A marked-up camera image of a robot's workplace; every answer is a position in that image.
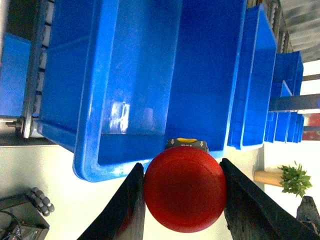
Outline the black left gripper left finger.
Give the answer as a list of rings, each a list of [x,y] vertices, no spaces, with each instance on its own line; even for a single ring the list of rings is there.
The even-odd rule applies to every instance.
[[[146,216],[144,168],[136,163],[79,240],[142,240]]]

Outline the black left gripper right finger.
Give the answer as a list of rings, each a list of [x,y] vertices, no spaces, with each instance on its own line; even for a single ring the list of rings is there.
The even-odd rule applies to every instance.
[[[230,160],[219,163],[227,186],[224,217],[234,240],[318,240],[300,222],[252,182]]]

